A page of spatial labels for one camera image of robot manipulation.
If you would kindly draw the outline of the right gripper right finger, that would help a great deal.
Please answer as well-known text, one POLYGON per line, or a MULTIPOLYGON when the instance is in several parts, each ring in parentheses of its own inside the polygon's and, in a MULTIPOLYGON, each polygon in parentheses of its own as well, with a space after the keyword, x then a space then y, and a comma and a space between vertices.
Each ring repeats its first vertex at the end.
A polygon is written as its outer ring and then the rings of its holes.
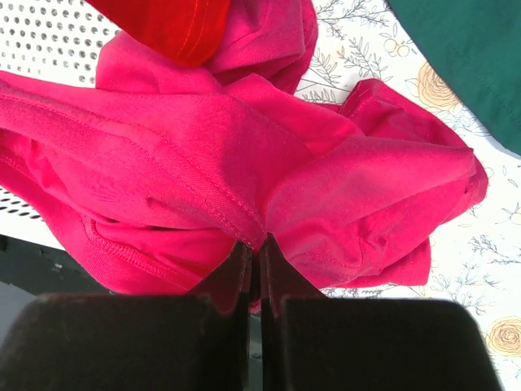
POLYGON ((474 319, 451 301, 333 299, 260 250, 266 390, 496 390, 474 319))

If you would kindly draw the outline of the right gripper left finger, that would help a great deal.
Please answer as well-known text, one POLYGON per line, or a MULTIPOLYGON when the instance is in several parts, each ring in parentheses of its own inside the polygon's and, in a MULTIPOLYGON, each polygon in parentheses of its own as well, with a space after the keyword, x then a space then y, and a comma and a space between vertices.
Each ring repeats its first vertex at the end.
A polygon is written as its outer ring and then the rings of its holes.
POLYGON ((252 251, 184 295, 46 294, 1 348, 4 390, 245 390, 252 251))

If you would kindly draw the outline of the magenta t shirt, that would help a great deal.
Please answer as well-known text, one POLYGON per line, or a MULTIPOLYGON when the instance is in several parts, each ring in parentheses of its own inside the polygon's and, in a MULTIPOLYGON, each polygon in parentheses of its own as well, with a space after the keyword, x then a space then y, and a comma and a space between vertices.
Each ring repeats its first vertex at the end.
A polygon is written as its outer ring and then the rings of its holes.
POLYGON ((230 1, 198 67, 120 29, 93 88, 3 72, 5 185, 118 293, 187 292, 268 235, 318 288, 424 284, 430 234, 484 199, 487 174, 380 80, 341 104, 296 98, 317 34, 310 1, 230 1))

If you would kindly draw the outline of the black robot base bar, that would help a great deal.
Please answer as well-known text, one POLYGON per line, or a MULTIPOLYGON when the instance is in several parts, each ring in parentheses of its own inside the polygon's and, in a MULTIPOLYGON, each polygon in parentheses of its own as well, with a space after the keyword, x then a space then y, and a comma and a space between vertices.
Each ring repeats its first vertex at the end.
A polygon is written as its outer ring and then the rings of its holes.
POLYGON ((109 292, 65 251, 5 235, 1 237, 1 281, 36 296, 52 292, 109 292))

